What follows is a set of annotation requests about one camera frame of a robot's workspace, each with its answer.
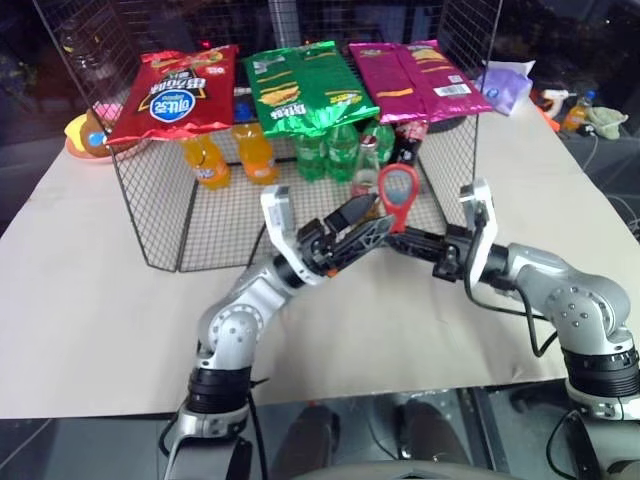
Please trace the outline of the black left gripper truss finger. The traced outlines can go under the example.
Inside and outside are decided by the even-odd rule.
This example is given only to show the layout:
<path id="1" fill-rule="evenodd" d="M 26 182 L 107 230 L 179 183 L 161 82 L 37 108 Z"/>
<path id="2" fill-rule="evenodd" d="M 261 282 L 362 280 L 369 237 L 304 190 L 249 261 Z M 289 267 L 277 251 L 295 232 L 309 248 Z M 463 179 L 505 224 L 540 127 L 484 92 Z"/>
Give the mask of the black left gripper truss finger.
<path id="1" fill-rule="evenodd" d="M 393 227 L 393 216 L 368 220 L 353 229 L 344 239 L 343 261 L 355 262 L 382 243 Z"/>

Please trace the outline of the black left gripper solid finger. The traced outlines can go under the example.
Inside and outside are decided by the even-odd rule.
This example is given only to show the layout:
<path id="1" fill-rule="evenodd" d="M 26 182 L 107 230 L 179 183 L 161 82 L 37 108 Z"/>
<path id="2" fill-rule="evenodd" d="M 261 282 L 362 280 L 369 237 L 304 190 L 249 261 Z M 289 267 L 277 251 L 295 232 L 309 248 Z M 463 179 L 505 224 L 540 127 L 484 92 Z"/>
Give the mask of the black left gripper solid finger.
<path id="1" fill-rule="evenodd" d="M 326 216 L 324 224 L 331 232 L 342 232 L 360 222 L 376 204 L 377 199 L 376 193 L 352 197 Z"/>

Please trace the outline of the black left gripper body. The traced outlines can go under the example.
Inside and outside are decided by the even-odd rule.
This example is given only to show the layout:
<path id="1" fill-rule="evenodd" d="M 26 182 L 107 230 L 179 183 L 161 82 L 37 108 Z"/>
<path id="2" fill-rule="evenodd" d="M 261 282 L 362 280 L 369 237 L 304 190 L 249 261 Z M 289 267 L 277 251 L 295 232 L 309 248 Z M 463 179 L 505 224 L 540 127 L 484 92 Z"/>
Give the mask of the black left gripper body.
<path id="1" fill-rule="evenodd" d="M 303 263 L 319 276 L 334 276 L 360 256 L 360 228 L 341 218 L 314 218 L 296 233 Z"/>

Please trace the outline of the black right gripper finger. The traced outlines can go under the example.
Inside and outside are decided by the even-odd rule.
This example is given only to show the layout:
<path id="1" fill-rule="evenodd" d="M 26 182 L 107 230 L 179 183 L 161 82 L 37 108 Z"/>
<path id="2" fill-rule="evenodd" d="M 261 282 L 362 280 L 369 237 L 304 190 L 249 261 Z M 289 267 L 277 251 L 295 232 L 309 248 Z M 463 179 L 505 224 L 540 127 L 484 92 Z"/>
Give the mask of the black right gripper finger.
<path id="1" fill-rule="evenodd" d="M 408 246 L 444 246 L 446 237 L 441 234 L 407 226 L 401 233 L 401 241 Z"/>
<path id="2" fill-rule="evenodd" d="M 446 254 L 446 246 L 408 246 L 401 241 L 401 233 L 389 234 L 386 244 L 395 252 L 412 258 L 437 263 Z"/>

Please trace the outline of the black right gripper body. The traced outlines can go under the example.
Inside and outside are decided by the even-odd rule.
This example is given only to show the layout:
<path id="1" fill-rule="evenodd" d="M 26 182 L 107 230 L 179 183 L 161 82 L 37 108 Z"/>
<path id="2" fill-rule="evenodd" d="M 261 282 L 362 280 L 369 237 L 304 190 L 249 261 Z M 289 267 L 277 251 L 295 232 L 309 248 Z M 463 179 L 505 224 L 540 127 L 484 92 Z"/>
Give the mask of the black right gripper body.
<path id="1" fill-rule="evenodd" d="M 470 251 L 473 233 L 457 225 L 448 225 L 441 242 L 432 276 L 455 283 L 461 281 L 466 272 L 466 259 Z"/>

